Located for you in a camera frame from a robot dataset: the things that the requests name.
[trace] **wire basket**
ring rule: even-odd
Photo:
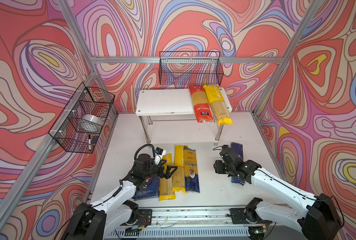
[[[93,153],[114,98],[106,90],[85,87],[52,137],[66,152]]]
[[[220,85],[223,68],[219,56],[219,51],[161,51],[159,82],[175,88]]]

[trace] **shelf leg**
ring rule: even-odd
[[[147,133],[147,126],[145,124],[145,120],[143,119],[143,116],[139,116],[139,119],[141,120],[143,131],[145,132],[146,143],[150,143],[151,140],[149,138],[149,134]]]
[[[223,124],[219,126],[217,136],[215,136],[215,141],[217,141],[217,142],[220,141],[220,134],[222,133],[222,129],[223,129]]]
[[[147,120],[149,121],[149,125],[153,124],[152,118],[150,116],[147,116]]]

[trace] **red package end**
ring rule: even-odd
[[[194,106],[195,117],[198,122],[214,122],[209,101],[202,86],[190,85],[191,101]]]

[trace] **blue pasta box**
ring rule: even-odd
[[[159,197],[159,177],[146,179],[143,188],[133,196],[134,200]]]
[[[234,149],[234,151],[238,154],[238,156],[243,160],[243,146],[242,146],[242,144],[232,142],[230,147],[232,149]],[[245,185],[245,181],[243,181],[242,179],[240,179],[238,177],[231,177],[231,182],[237,183],[240,185]]]

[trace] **wall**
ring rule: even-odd
[[[259,114],[293,185],[334,195],[356,239],[356,1],[328,0]]]
[[[93,55],[158,56],[159,51],[220,50],[222,56],[281,56],[306,8],[298,1],[70,1]],[[161,86],[158,64],[100,64],[99,73],[133,112],[141,89]],[[224,64],[221,84],[234,111],[251,111],[275,65]]]
[[[0,1],[0,202],[88,74],[55,0]],[[112,120],[94,154],[55,146],[1,239],[42,239],[71,216]]]

